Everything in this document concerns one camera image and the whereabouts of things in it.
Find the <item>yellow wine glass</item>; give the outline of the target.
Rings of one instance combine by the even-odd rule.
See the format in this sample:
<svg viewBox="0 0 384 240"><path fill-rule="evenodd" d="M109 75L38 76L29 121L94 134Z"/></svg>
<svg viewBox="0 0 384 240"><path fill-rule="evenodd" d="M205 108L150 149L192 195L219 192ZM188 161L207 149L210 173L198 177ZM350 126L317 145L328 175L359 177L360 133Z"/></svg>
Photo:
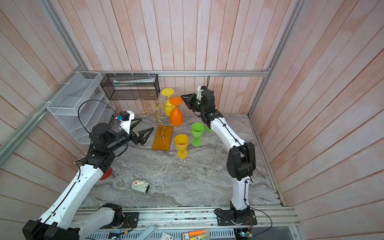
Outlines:
<svg viewBox="0 0 384 240"><path fill-rule="evenodd" d="M171 88L166 88L162 90L162 95L167 97L167 100L164 103L164 111L168 117L171 116L172 111L176 108L174 105L170 103L171 96L174 95L174 90Z"/></svg>
<svg viewBox="0 0 384 240"><path fill-rule="evenodd" d="M188 156L187 147L189 144L189 138L186 135L177 135L174 138L176 148L178 149L177 156L180 159L185 159Z"/></svg>

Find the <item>orange wine glass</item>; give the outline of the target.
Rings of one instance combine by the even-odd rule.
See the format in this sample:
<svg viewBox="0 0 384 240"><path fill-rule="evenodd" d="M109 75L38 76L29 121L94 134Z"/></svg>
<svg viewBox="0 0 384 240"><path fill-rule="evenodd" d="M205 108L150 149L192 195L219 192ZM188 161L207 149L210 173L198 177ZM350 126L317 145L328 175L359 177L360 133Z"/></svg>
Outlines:
<svg viewBox="0 0 384 240"><path fill-rule="evenodd" d="M179 127L183 124L183 114L178 109L178 106L180 106L183 103L183 100L180 97L173 97L170 99L170 104L175 106L174 110L171 112L170 115L170 123L174 127Z"/></svg>

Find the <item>gold rack with wooden base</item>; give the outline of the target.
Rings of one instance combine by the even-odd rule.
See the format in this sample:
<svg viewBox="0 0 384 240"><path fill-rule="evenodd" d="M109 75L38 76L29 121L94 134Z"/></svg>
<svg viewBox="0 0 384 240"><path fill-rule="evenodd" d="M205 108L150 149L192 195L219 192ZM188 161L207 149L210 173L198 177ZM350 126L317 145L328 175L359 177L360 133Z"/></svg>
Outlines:
<svg viewBox="0 0 384 240"><path fill-rule="evenodd" d="M160 101L158 91L151 91L149 96L156 97L156 101L150 103L149 100L144 100L143 98L135 100L136 106L142 107L139 110L139 116L146 117L149 114L149 110L154 111L154 118L157 121L158 128L153 141L152 150L169 151L174 127L167 126L163 122L163 119L167 117L164 111L165 102Z"/></svg>

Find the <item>green wine glass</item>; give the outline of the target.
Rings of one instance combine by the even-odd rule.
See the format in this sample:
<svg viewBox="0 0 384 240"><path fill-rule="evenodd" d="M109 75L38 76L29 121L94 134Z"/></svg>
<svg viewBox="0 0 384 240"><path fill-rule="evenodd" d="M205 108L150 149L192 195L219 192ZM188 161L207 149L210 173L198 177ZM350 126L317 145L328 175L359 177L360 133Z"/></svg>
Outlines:
<svg viewBox="0 0 384 240"><path fill-rule="evenodd" d="M212 133L213 132L213 130L209 126L207 126L207 125L205 125L205 131L207 133Z"/></svg>
<svg viewBox="0 0 384 240"><path fill-rule="evenodd" d="M193 123L191 126L192 135L194 139L192 140L192 145L194 147L199 147L202 144L201 137L204 133L205 127L201 123Z"/></svg>

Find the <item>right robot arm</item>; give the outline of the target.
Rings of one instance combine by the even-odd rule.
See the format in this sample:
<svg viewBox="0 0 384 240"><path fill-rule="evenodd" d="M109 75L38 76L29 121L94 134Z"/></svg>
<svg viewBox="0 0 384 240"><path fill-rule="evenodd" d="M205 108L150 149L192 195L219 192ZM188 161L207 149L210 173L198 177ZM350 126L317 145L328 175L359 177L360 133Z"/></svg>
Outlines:
<svg viewBox="0 0 384 240"><path fill-rule="evenodd" d="M228 125L222 113L216 109L213 91L203 87L198 95L193 93L182 95L181 98L188 109L199 113L203 123L219 136L229 151L227 170L233 178L233 196L229 210L216 211L218 225L251 222L254 211L248 198L253 171L256 169L255 145L241 139Z"/></svg>

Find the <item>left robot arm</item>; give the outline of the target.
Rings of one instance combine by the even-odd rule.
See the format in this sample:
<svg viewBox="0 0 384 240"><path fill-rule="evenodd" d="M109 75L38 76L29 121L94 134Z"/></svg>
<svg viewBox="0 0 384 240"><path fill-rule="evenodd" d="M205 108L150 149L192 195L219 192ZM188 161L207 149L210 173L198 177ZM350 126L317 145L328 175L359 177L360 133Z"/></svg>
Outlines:
<svg viewBox="0 0 384 240"><path fill-rule="evenodd" d="M119 229L126 220L123 208L117 204L104 204L95 213L73 223L73 218L102 176L108 171L116 155L115 151L129 142L144 145L154 128L134 133L141 118L118 116L121 131L115 132L107 123L95 125L89 137L91 144L87 155L77 162L78 172L53 205L34 221L23 227L27 240L83 240L98 229L109 226Z"/></svg>

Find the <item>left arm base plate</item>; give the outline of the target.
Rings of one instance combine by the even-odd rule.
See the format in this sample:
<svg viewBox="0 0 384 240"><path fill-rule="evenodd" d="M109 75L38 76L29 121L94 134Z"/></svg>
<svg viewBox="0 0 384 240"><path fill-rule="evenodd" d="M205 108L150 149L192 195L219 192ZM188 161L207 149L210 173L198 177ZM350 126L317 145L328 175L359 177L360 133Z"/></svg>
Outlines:
<svg viewBox="0 0 384 240"><path fill-rule="evenodd" d="M109 225L103 226L102 229L120 229L120 228L135 229L137 228L140 213L139 212L123 212L123 214L124 214L124 220L120 225L109 224Z"/></svg>

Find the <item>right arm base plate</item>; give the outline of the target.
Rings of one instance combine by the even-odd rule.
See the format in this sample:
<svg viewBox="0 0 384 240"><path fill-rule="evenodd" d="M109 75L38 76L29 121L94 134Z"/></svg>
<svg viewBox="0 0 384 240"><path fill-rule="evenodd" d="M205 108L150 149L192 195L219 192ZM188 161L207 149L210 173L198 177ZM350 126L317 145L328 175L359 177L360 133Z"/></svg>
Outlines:
<svg viewBox="0 0 384 240"><path fill-rule="evenodd" d="M234 209L223 210L215 209L217 222L219 226L234 226L234 225L257 225L255 212L251 209L237 211Z"/></svg>

